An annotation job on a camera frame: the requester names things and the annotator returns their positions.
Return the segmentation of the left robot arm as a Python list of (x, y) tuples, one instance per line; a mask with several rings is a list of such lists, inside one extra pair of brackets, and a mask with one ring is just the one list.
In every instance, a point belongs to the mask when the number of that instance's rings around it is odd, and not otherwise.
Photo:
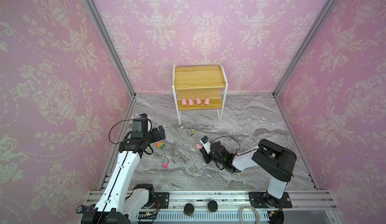
[(153, 127), (145, 113), (131, 122), (132, 130), (118, 143), (111, 179), (93, 210), (84, 211), (82, 224), (130, 224), (143, 207), (151, 207), (155, 201), (152, 184), (137, 185), (129, 196), (127, 191), (142, 156), (154, 153), (151, 144), (164, 140), (165, 130), (161, 125)]

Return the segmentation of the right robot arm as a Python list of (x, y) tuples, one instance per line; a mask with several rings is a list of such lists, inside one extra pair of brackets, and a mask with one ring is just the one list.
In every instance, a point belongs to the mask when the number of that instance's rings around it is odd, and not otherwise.
[(214, 162), (220, 170), (239, 173), (258, 166), (270, 174), (267, 190), (259, 197), (251, 195), (251, 204), (261, 197), (268, 208), (292, 207), (288, 194), (285, 192), (287, 184), (293, 177), (297, 160), (297, 155), (292, 150), (262, 139), (256, 148), (236, 154), (227, 151), (221, 142), (211, 142), (206, 136), (200, 139), (197, 148), (207, 164)]

